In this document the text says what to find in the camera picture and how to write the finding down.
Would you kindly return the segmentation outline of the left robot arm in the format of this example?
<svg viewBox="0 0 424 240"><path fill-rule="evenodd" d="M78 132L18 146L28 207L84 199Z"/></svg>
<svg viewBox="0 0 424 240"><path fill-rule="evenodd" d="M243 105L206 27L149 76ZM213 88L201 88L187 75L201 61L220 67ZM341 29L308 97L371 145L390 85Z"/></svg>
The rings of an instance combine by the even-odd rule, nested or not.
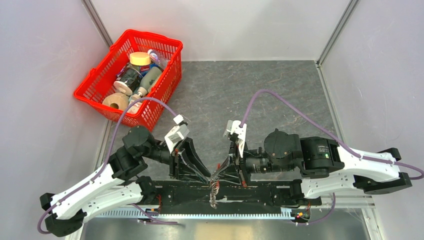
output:
<svg viewBox="0 0 424 240"><path fill-rule="evenodd" d="M163 141L144 126L132 127L118 148L92 174L61 193L40 197L43 234L64 237L79 230L96 215L130 204L152 204L158 190L143 176L145 158L169 166L175 180L207 183L210 171L197 155L185 123L174 126Z"/></svg>

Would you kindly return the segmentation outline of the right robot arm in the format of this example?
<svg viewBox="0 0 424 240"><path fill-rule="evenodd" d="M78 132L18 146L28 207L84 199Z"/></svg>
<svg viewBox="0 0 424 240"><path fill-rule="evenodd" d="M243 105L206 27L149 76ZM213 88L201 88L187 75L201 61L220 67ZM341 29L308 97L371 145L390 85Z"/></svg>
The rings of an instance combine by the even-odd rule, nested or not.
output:
<svg viewBox="0 0 424 240"><path fill-rule="evenodd" d="M301 177L290 183L288 197L300 205L307 199L348 189L384 195L410 188L411 178L396 166L399 159L396 148L363 151L356 157L333 139L301 138L276 129L265 138L263 147L240 151L232 144L227 159L211 179L248 187L252 174L299 170Z"/></svg>

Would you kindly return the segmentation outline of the white red small bottle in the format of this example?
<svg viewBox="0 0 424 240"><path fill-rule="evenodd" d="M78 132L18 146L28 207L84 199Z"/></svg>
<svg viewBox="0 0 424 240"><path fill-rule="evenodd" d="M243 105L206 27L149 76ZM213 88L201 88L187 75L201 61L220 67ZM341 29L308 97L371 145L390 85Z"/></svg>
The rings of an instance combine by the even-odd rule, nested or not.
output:
<svg viewBox="0 0 424 240"><path fill-rule="evenodd" d="M139 94L137 94L137 93L135 93L135 94L133 94L133 95L131 95L130 96L130 98L129 98L129 102L128 102L128 105L131 105L133 102L135 102L136 100L138 100L138 99L140 99L142 96L141 95L139 95ZM139 101L139 102L137 102L137 103L135 103L134 105L132 105L130 108L129 108L129 110L127 111L127 113L128 114L136 114L138 111L139 111L139 109L140 109L140 107L141 107L141 102Z"/></svg>

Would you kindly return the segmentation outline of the tape roll beige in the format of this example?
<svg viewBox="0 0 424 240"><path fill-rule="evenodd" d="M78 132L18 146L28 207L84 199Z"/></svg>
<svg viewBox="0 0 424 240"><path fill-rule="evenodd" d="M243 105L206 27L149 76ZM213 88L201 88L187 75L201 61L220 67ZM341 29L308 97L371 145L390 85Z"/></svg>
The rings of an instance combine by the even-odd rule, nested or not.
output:
<svg viewBox="0 0 424 240"><path fill-rule="evenodd" d="M124 111L129 105L129 97L122 93L116 92L107 96L102 104L113 109Z"/></svg>

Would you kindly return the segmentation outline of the grey green bottle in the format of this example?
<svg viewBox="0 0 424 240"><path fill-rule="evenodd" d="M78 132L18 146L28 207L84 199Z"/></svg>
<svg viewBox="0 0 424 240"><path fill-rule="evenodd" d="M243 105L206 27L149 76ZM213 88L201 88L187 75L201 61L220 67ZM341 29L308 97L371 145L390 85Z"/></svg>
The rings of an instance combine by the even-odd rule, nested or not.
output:
<svg viewBox="0 0 424 240"><path fill-rule="evenodd" d="M152 67L141 79L140 85L135 93L140 97L146 96L149 93L153 83L158 79L158 77L160 77L161 74L162 71L160 68L156 66Z"/></svg>

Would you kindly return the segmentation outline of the dark jar with beige lid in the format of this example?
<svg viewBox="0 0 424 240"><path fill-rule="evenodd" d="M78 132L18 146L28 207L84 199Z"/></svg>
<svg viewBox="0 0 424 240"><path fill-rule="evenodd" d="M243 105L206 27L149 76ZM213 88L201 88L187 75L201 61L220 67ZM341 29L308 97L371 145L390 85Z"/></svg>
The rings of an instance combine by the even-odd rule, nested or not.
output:
<svg viewBox="0 0 424 240"><path fill-rule="evenodd" d="M113 83L113 87L118 92L130 96L140 86L141 80L142 75L138 68L130 64L118 74Z"/></svg>

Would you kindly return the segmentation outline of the jar with yellow lid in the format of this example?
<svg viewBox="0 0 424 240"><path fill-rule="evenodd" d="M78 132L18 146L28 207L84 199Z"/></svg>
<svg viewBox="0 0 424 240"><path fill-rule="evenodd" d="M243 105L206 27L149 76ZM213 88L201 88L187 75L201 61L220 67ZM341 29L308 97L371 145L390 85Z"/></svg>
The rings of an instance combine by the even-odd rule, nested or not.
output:
<svg viewBox="0 0 424 240"><path fill-rule="evenodd" d="M151 58L147 52L137 51L129 54L129 62L135 66L148 66Z"/></svg>

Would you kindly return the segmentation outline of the red plastic basket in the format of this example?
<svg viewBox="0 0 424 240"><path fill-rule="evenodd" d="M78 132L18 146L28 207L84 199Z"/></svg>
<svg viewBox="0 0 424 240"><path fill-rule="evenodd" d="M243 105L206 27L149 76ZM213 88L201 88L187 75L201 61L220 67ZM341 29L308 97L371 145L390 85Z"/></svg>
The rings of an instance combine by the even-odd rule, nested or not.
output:
<svg viewBox="0 0 424 240"><path fill-rule="evenodd" d="M152 67L158 67L162 73L144 97L156 98L167 103L182 79L183 42L166 36L127 29L109 48L109 53L97 67L93 68L73 95L76 99L87 103L100 114L112 121L118 121L122 110L102 104L103 100L118 92L113 83L123 69L131 65L130 53L146 52L150 55L151 64L137 66L142 78Z"/></svg>

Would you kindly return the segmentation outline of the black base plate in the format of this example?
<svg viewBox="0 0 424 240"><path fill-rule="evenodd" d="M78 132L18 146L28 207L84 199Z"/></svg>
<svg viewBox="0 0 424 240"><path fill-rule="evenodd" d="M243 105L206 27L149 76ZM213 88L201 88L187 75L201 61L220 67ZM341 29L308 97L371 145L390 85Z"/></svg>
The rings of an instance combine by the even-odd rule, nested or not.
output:
<svg viewBox="0 0 424 240"><path fill-rule="evenodd" d="M320 197L307 199L300 181L260 180L247 187L220 182L217 209L210 206L210 186L206 183L154 180L138 205L159 205L162 214L262 214L283 208L320 206Z"/></svg>

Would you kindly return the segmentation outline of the slotted aluminium rail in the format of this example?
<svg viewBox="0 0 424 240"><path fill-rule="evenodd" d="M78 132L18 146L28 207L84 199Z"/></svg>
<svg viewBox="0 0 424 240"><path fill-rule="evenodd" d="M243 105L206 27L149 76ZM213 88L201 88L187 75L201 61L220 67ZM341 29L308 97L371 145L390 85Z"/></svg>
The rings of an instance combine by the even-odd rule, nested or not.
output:
<svg viewBox="0 0 424 240"><path fill-rule="evenodd" d="M179 219L193 219L193 220L301 220L302 218L292 212L290 208L279 208L277 213L157 213L143 209L152 218L159 218L164 220L179 220ZM118 207L109 210L98 216L99 218L111 219L143 219L149 218L143 214L139 209L134 207Z"/></svg>

